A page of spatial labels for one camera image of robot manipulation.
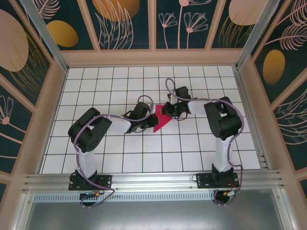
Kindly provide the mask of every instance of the aluminum rail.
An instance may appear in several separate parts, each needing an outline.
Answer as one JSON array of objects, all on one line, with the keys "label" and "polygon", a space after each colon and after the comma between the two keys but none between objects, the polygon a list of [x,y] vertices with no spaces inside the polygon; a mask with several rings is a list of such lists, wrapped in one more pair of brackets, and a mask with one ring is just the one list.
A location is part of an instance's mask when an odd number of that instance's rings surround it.
[{"label": "aluminum rail", "polygon": [[[207,172],[161,172],[161,173],[115,173],[112,174],[112,188],[119,192],[165,192],[200,190],[192,176]],[[279,171],[243,171],[242,189],[283,188]],[[79,193],[69,191],[69,174],[31,174],[23,186],[24,193]]]}]

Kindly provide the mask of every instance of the black mounting plate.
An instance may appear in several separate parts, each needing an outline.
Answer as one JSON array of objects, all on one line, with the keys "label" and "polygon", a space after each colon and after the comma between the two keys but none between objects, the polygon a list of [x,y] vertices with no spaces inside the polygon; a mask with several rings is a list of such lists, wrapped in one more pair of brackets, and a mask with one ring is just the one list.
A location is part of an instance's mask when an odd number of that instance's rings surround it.
[{"label": "black mounting plate", "polygon": [[236,187],[239,187],[238,175],[235,172],[231,174],[230,178],[220,180],[219,184],[214,183],[211,173],[198,173],[195,176],[196,179],[192,179],[197,181],[197,188],[231,188],[228,179],[230,179]]},{"label": "black mounting plate", "polygon": [[[98,184],[103,187],[111,188],[112,185],[112,176],[111,175],[97,175],[95,184]],[[80,178],[79,175],[72,175],[70,176],[70,182],[68,190],[70,191],[97,191],[97,188],[94,185],[91,185],[84,178]]]}]

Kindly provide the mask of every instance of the leaf illustration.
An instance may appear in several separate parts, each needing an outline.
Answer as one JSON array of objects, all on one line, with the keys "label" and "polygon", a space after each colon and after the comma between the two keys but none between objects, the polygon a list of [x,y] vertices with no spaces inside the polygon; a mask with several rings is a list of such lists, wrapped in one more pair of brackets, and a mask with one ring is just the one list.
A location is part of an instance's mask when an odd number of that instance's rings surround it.
[{"label": "leaf illustration", "polygon": [[59,10],[59,0],[34,0],[39,15],[45,19],[51,19]]},{"label": "leaf illustration", "polygon": [[110,42],[109,42],[110,35],[106,28],[105,18],[101,19],[97,13],[95,13],[95,15],[100,25],[99,44],[102,46],[102,49],[108,49],[108,47],[110,46]]},{"label": "leaf illustration", "polygon": [[286,144],[307,142],[307,90],[295,100],[278,106],[275,116]]},{"label": "leaf illustration", "polygon": [[307,103],[307,90],[305,90],[302,95],[295,100],[278,106],[277,112],[275,113],[277,120],[293,114],[295,110],[300,108],[300,105],[305,103]]},{"label": "leaf illustration", "polygon": [[282,49],[298,50],[307,41],[307,23],[288,26],[280,38],[269,41],[265,45],[276,41],[280,41]]},{"label": "leaf illustration", "polygon": [[100,24],[99,44],[102,49],[130,49],[133,42],[133,26],[131,17],[119,2],[115,6],[110,0],[95,0],[99,10],[105,17],[96,14]]},{"label": "leaf illustration", "polygon": [[307,22],[306,0],[295,0],[291,9],[290,20],[296,25],[305,24]]}]

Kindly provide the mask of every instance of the perforated metal strip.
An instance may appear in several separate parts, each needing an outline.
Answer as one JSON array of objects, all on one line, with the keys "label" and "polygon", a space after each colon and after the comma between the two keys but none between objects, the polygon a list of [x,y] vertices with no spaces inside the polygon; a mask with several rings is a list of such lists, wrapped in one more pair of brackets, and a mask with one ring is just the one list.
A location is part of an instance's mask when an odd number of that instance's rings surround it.
[{"label": "perforated metal strip", "polygon": [[[85,202],[101,201],[108,194],[92,198]],[[79,202],[80,194],[36,194],[33,203],[72,203]],[[180,200],[213,200],[213,191],[193,192],[156,192],[156,193],[115,193],[108,198],[109,202],[129,201],[180,201]]]}]

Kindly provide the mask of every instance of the white grid mat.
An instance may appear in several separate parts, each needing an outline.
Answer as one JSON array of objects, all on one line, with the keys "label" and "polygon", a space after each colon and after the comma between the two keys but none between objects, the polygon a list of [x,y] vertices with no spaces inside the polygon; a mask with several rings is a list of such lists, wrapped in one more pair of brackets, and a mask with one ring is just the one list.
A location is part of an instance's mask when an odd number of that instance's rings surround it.
[{"label": "white grid mat", "polygon": [[[155,104],[164,104],[166,78],[173,78],[176,88],[187,86],[194,98],[228,96],[245,116],[229,66],[69,69],[41,173],[75,170],[76,153],[68,129],[89,108],[122,115],[133,110],[142,94],[152,97]],[[232,161],[241,163],[244,170],[260,169],[245,117],[244,120],[246,127],[236,139]],[[107,134],[95,149],[95,163],[99,173],[208,171],[214,155],[215,137],[207,118],[188,115],[184,121],[173,119],[156,133],[150,128],[143,133]]]}]

